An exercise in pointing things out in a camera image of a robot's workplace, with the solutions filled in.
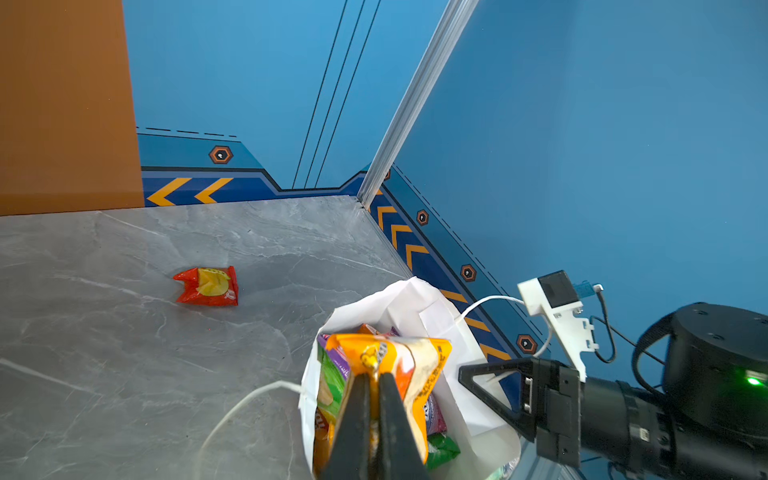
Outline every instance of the yellow chevron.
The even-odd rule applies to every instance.
[[[408,264],[408,268],[411,269],[411,271],[413,271],[412,255],[414,253],[429,253],[429,250],[427,250],[426,247],[422,247],[421,245],[406,244],[406,263]]]
[[[489,329],[483,322],[479,320],[473,320],[469,319],[467,317],[464,317],[464,321],[467,322],[467,325],[474,326],[476,329],[484,330],[486,332],[490,332],[491,329]]]
[[[469,303],[466,298],[460,293],[449,292],[448,290],[440,290],[440,292],[448,300],[456,300],[457,302]]]
[[[467,299],[464,298],[464,296],[460,293],[449,292],[448,290],[440,290],[440,293],[442,293],[443,296],[448,300],[455,300],[457,302],[469,303]],[[486,332],[491,331],[483,322],[480,322],[478,320],[473,320],[467,317],[464,317],[464,320],[467,322],[467,325],[474,326],[476,329],[485,330]]]
[[[396,214],[394,207],[379,207],[379,228],[384,231],[384,214]]]
[[[213,182],[208,188],[201,191],[194,197],[197,198],[199,201],[203,202],[204,204],[215,204],[216,201],[210,197],[212,193],[214,193],[216,190],[219,190],[224,185],[230,183],[232,181],[231,178],[220,178],[219,180],[216,180]]]
[[[497,350],[491,346],[483,345],[480,343],[480,350],[485,354],[485,359],[488,359],[488,355],[493,355],[497,359],[502,360],[512,360],[512,357],[509,356],[509,354],[502,352],[501,350]]]
[[[395,247],[395,250],[397,250],[397,233],[412,231],[408,225],[392,225],[392,246]]]
[[[191,178],[174,178],[170,181],[168,185],[165,187],[162,187],[160,190],[156,191],[149,197],[147,197],[147,200],[152,202],[153,204],[159,206],[159,207],[171,207],[175,205],[173,202],[168,200],[166,196],[172,194],[176,189],[184,185],[189,180],[192,180]]]

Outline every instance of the snack bag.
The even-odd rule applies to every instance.
[[[346,355],[344,355],[343,350],[340,348],[335,349],[326,349],[326,344],[328,343],[328,338],[330,335],[324,335],[319,334],[317,336],[317,342],[320,344],[320,347],[322,347],[323,350],[326,350],[328,353],[328,357],[330,357],[331,362],[333,362],[333,365],[336,366],[337,369],[341,372],[341,375],[344,377],[344,380],[349,379],[349,362],[346,361]]]
[[[341,401],[344,397],[346,379],[331,360],[328,352],[323,349],[317,351],[320,361],[320,385],[317,392],[317,408],[331,423],[336,423],[341,410]]]
[[[381,335],[377,329],[373,328],[368,323],[362,324],[360,328],[357,329],[357,333]],[[384,334],[384,336],[400,336],[400,334],[395,327],[392,327],[388,333]],[[448,426],[445,424],[445,419],[440,411],[440,405],[438,405],[437,399],[431,393],[427,398],[427,403],[424,404],[424,416],[426,417],[427,422],[427,435],[442,433],[448,430]]]
[[[184,282],[184,293],[178,303],[192,305],[228,306],[237,305],[237,277],[235,267],[226,270],[217,268],[190,268],[174,276]]]
[[[369,374],[372,421],[379,418],[379,375],[394,375],[416,448],[426,462],[424,406],[451,352],[451,343],[443,339],[405,339],[369,334],[331,335],[326,349],[338,347],[346,354],[352,374]]]
[[[433,470],[440,465],[456,458],[462,451],[451,437],[445,433],[436,433],[427,437],[429,444],[429,456],[427,457],[427,470]]]
[[[313,456],[312,470],[318,477],[323,467],[328,463],[333,444],[333,424],[328,422],[321,411],[315,411],[315,454]]]
[[[433,394],[429,394],[427,403],[424,404],[424,416],[427,422],[427,436],[443,433],[448,430],[448,426],[445,424],[445,419],[440,411],[440,405]]]

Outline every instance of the orange panel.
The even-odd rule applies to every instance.
[[[8,0],[0,214],[144,206],[120,0]]]

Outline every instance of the gray marble floor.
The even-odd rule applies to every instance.
[[[238,307],[174,302],[229,265]],[[409,275],[350,197],[2,217],[0,273],[0,478],[48,480],[191,478],[334,307]],[[203,478],[311,478],[296,401],[256,399]]]

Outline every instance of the white paper bag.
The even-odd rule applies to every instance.
[[[502,465],[519,460],[520,438],[511,426],[458,383],[460,366],[485,362],[485,356],[467,324],[463,321],[456,323],[458,315],[459,311],[440,290],[413,277],[335,309],[318,334],[349,332],[362,323],[368,323],[380,332],[394,326],[402,336],[450,340],[452,352],[433,393],[440,404],[448,434],[462,453],[437,468],[432,477],[484,480]],[[301,395],[299,400],[304,454],[310,469],[320,378],[317,348],[317,342],[314,342],[301,380],[306,394]],[[506,401],[498,383],[486,386],[486,389],[496,398]]]

